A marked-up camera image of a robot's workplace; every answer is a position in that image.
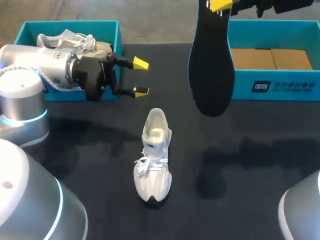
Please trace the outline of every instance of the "floor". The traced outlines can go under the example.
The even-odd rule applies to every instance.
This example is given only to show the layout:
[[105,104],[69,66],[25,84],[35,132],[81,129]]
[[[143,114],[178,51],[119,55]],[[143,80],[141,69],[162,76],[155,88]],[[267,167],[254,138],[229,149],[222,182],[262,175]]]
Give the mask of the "floor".
[[[193,40],[197,0],[0,0],[0,46],[13,43],[25,21],[119,20],[124,43],[190,43]],[[320,3],[264,19],[320,20]],[[255,19],[255,9],[235,19]]]

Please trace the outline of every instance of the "black tablecloth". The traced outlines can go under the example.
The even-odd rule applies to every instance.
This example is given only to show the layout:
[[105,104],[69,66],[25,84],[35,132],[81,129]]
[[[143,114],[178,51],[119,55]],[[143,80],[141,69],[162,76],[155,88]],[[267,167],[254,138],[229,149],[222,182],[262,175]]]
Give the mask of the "black tablecloth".
[[[188,83],[190,44],[125,45],[149,71],[123,70],[147,97],[49,102],[50,135],[27,149],[86,207],[88,240],[283,240],[284,192],[320,169],[320,103],[233,101],[218,118],[201,115]],[[133,179],[152,108],[173,131],[172,186],[149,209]]]

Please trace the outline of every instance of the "white sneaker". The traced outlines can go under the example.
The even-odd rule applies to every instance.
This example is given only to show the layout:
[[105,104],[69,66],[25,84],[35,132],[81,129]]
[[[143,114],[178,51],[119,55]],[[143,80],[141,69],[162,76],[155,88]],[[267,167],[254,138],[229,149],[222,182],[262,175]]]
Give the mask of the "white sneaker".
[[46,36],[39,34],[36,40],[39,48],[61,49],[82,56],[92,58],[105,58],[108,53],[112,53],[111,45],[106,42],[96,41],[89,34],[74,33],[68,29],[58,36]]
[[144,155],[135,161],[134,184],[140,198],[153,204],[168,195],[172,176],[168,167],[168,148],[172,131],[165,113],[160,108],[150,111],[142,133]]

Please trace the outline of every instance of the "shoe tongue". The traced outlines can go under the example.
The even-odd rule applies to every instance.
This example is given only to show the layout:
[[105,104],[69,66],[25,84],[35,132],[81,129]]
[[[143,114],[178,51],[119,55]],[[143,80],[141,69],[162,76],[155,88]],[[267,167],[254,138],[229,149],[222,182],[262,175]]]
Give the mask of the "shoe tongue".
[[161,157],[165,148],[165,142],[154,143],[149,141],[144,136],[142,136],[142,142],[144,146],[144,151],[148,156],[153,158]]

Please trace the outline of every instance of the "teal box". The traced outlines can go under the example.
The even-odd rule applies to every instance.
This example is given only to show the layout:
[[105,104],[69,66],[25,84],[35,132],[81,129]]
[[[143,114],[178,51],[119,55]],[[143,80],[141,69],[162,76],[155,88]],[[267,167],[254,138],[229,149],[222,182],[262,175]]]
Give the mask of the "teal box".
[[230,20],[230,48],[305,50],[313,70],[236,69],[234,100],[320,101],[320,24]]
[[[106,42],[114,47],[116,56],[120,57],[123,53],[121,42],[120,24],[118,21],[26,21],[16,37],[14,44],[18,45],[37,45],[37,36],[45,34],[47,36],[60,35],[65,29],[74,33],[85,35],[93,35],[97,42]],[[117,83],[120,79],[120,67],[115,66],[115,74]],[[55,90],[50,85],[43,83],[48,89],[45,94],[46,101],[85,101],[86,96],[83,91],[61,92]],[[102,100],[116,100],[118,97],[112,95],[110,87],[106,88],[102,96]]]

